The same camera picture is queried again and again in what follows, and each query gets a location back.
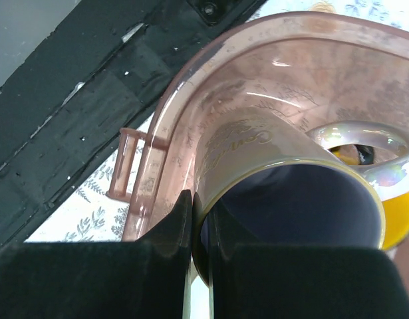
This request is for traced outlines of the pink transparent plastic bin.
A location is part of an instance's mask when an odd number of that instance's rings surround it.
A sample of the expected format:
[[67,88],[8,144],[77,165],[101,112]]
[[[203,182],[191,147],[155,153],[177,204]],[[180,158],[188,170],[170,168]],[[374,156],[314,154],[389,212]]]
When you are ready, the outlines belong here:
[[242,108],[274,112],[302,132],[343,120],[409,131],[409,32],[314,11],[236,27],[204,47],[161,97],[147,132],[120,131],[108,196],[129,204],[122,238],[142,237],[194,196],[201,135]]

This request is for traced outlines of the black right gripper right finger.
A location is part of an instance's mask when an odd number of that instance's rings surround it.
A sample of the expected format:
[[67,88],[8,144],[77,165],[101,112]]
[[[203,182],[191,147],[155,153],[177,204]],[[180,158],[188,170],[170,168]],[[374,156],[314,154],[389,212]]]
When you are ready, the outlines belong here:
[[382,251],[263,243],[221,207],[207,222],[212,318],[409,318]]

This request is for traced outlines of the pink mug purple inside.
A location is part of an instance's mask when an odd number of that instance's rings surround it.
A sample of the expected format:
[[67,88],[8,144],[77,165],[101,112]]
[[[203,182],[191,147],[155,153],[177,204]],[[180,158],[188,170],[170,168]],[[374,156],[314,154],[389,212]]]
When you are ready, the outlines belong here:
[[409,191],[409,131],[343,120],[302,132],[259,108],[220,116],[195,156],[192,255],[209,279],[202,239],[217,204],[265,242],[379,249],[383,202]]

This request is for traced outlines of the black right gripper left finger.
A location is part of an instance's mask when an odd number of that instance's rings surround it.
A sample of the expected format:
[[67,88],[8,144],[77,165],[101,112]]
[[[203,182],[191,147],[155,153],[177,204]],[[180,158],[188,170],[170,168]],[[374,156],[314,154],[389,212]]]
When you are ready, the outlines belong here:
[[137,241],[0,252],[0,318],[188,318],[192,195]]

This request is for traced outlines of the yellow mug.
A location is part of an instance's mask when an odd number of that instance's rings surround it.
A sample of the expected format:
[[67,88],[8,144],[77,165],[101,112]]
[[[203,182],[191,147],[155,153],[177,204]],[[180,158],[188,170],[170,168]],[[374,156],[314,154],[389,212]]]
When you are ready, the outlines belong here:
[[[330,151],[349,165],[374,163],[375,151],[370,146],[339,146]],[[409,235],[409,192],[383,202],[386,232],[382,249],[395,249]]]

